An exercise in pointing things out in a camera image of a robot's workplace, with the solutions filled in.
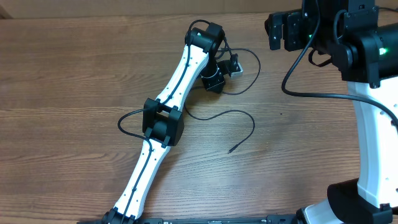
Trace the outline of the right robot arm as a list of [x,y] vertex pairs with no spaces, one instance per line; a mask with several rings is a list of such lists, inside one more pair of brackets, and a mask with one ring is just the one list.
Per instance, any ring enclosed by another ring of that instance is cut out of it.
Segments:
[[271,50],[329,56],[357,121],[359,177],[330,185],[292,223],[391,223],[397,215],[397,24],[379,26],[378,17],[373,0],[322,0],[264,23]]

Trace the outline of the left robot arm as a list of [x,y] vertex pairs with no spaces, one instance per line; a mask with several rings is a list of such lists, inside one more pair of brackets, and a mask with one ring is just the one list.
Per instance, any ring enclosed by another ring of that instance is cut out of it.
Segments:
[[223,28],[212,22],[206,30],[189,27],[182,58],[170,81],[156,99],[147,99],[141,109],[144,133],[141,155],[122,196],[104,215],[102,223],[134,223],[142,215],[161,162],[182,136],[183,104],[195,80],[200,77],[208,91],[223,90],[224,73],[215,55],[224,38]]

